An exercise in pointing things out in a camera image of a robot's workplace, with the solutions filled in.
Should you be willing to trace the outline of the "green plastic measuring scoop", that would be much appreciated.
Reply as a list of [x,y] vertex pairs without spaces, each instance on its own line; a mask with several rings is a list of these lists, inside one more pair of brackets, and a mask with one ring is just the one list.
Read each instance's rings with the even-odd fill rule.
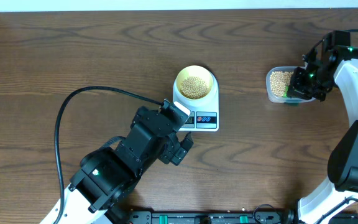
[[288,88],[289,88],[289,86],[286,86],[285,91],[283,93],[284,98],[287,98]]

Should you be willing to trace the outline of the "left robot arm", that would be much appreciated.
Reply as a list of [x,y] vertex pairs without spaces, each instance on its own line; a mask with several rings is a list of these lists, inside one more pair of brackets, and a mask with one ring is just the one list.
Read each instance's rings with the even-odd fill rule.
[[43,223],[92,223],[126,198],[156,161],[178,166],[193,146],[191,134],[182,141],[179,129],[193,113],[178,103],[160,110],[140,107],[126,137],[111,138],[86,155]]

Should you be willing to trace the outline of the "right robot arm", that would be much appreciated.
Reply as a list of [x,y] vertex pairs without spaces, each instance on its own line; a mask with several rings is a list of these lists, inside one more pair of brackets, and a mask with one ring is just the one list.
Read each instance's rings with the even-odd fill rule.
[[327,177],[312,193],[299,199],[282,223],[329,223],[354,202],[358,203],[358,48],[351,45],[351,30],[334,30],[303,56],[304,68],[297,67],[286,95],[290,98],[324,101],[338,88],[344,100],[349,129],[332,151]]

